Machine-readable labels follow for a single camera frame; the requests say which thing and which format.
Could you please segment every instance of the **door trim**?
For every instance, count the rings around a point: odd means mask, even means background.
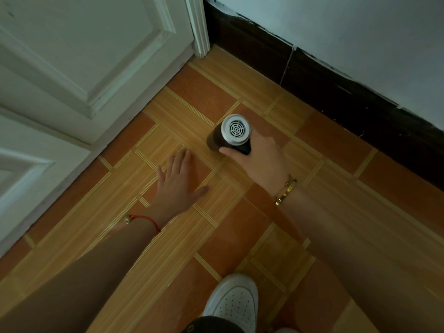
[[[207,21],[203,9],[203,0],[185,0],[191,28],[193,29],[193,49],[196,56],[204,58],[210,50],[210,39],[208,38]]]
[[[0,257],[2,257],[34,224],[39,217],[53,204],[74,180],[93,162],[105,147],[125,128],[126,125],[153,99],[153,97],[173,78],[173,76],[193,56],[193,48],[189,44],[185,50],[162,72],[158,78],[128,107],[128,109],[102,134],[91,146],[91,153],[59,184],[23,221],[0,241]]]

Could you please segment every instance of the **door panel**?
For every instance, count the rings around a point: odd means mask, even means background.
[[[0,242],[89,153],[0,115]]]
[[[89,119],[106,111],[115,96],[134,101],[141,91],[125,85],[141,69],[158,76],[154,56],[161,54],[168,66],[192,40],[184,0],[0,5],[0,63]],[[143,89],[148,86],[142,82]]]

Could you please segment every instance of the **left hand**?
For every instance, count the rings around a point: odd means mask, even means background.
[[[165,175],[157,166],[157,193],[148,207],[147,215],[152,217],[159,227],[164,227],[170,219],[187,211],[210,187],[204,186],[189,193],[190,151],[179,151],[170,156]]]

